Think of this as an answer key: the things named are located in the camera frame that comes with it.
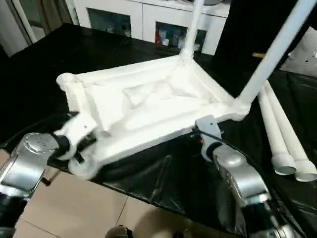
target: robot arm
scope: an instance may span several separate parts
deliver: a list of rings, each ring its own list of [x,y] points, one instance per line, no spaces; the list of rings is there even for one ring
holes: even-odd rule
[[[97,124],[78,114],[52,134],[26,134],[0,170],[0,238],[14,235],[15,224],[41,182],[48,160],[69,160]]]
[[[196,127],[203,140],[202,156],[214,162],[230,186],[244,216],[248,237],[294,238],[292,227],[279,213],[260,174],[244,155],[216,139],[221,134],[215,119],[198,119]]]

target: pvc pipe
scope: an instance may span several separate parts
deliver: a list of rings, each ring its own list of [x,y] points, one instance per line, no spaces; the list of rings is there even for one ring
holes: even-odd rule
[[[265,91],[269,98],[270,105],[273,109],[276,121],[282,132],[286,147],[296,164],[295,178],[301,182],[309,182],[317,179],[317,170],[315,165],[309,161],[304,148],[297,138],[297,135],[289,122],[282,106],[280,105],[269,82],[265,83]]]
[[[182,55],[185,55],[191,58],[194,55],[194,44],[195,44],[195,39],[197,35],[200,15],[204,7],[204,2],[205,0],[195,0],[192,22],[189,28],[187,29],[185,46],[181,52]]]
[[[291,14],[288,16],[275,40],[271,44],[264,59],[258,65],[249,82],[238,99],[250,105],[260,92],[264,82],[271,75],[281,60],[293,39],[301,29],[303,23],[315,6],[317,0],[298,0]]]
[[[288,153],[264,88],[262,88],[258,98],[267,138],[272,151],[273,168],[278,175],[292,175],[296,172],[296,164],[293,157]]]

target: tile floor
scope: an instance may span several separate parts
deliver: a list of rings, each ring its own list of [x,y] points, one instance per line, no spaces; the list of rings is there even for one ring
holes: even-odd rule
[[[0,151],[0,162],[8,155]],[[50,168],[46,177],[55,172]],[[135,238],[172,238],[190,228],[192,238],[234,237],[194,223],[137,199],[60,173],[50,187],[43,184],[29,201],[14,238],[104,238],[116,225]]]

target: cable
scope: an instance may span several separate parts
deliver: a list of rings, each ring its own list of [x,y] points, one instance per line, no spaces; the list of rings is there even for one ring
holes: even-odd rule
[[[248,156],[246,153],[244,153],[244,152],[243,152],[242,150],[240,150],[238,147],[236,147],[236,146],[230,144],[229,142],[225,141],[224,139],[219,138],[219,137],[217,137],[217,136],[215,136],[215,135],[209,134],[209,133],[207,133],[207,132],[204,132],[204,131],[202,131],[202,130],[199,130],[197,127],[194,127],[194,128],[193,128],[193,131],[196,132],[196,133],[199,133],[199,134],[204,134],[204,135],[206,135],[206,136],[209,136],[209,137],[215,139],[216,141],[221,142],[221,143],[223,143],[223,144],[225,144],[225,145],[231,147],[232,149],[236,150],[237,152],[239,152],[240,154],[242,154],[244,157],[246,157],[248,163],[249,163],[251,166],[253,166],[253,167],[258,171],[258,173],[261,175],[261,177],[262,177],[262,179],[265,181],[266,186],[267,186],[267,188],[269,189],[269,191],[270,191],[270,190],[274,190],[274,191],[277,193],[277,195],[281,198],[282,202],[285,203],[285,205],[286,205],[286,207],[288,208],[288,210],[290,211],[291,215],[292,215],[293,217],[295,217],[295,216],[294,216],[294,213],[297,213],[297,212],[296,212],[296,211],[294,210],[294,208],[293,208],[292,201],[290,201],[290,200],[287,198],[287,196],[284,194],[284,192],[282,192],[282,191],[281,191],[280,189],[278,189],[276,186],[273,186],[273,185],[272,185],[273,183],[270,181],[270,179],[264,179],[264,171],[260,168],[260,166],[258,166],[258,165],[250,158],[250,156]],[[275,197],[272,197],[272,198],[275,200],[275,203],[278,205],[278,202],[276,201],[276,198],[275,198]],[[306,235],[301,231],[300,228],[297,227],[296,224],[294,224],[294,222],[285,214],[285,212],[283,212],[283,211],[281,211],[281,210],[279,210],[279,211],[280,211],[281,215],[284,217],[284,219],[293,227],[293,229],[294,229],[301,237],[304,237],[304,238],[305,238]],[[302,223],[302,220],[303,220],[303,219],[298,219],[298,220],[300,220],[300,222],[298,222],[299,225],[300,225],[300,227],[303,227],[303,223]]]

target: black plastic sheet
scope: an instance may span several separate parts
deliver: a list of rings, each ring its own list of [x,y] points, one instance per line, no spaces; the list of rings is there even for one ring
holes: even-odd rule
[[[3,68],[5,90],[1,99],[5,121],[1,141],[18,133],[4,149],[10,152],[24,133],[51,132],[69,118],[67,100],[55,80],[64,72],[81,73],[158,59],[178,51],[152,43],[64,25],[35,45],[13,56]],[[233,95],[251,72],[236,79],[218,78],[210,56],[195,55],[196,61]],[[309,159],[317,164],[317,81],[286,72],[275,72],[270,82],[288,115]],[[14,95],[25,100],[16,100]],[[260,166],[291,200],[296,220],[310,237],[317,233],[316,182],[297,182],[293,176],[278,176],[271,165],[271,152],[257,100],[241,122],[220,123],[223,138],[239,147]],[[196,222],[237,235],[245,235],[244,220],[227,185],[212,163],[200,155],[197,135],[187,134],[105,166],[93,182],[133,196],[155,206],[182,214]],[[67,172],[67,162],[50,161]]]

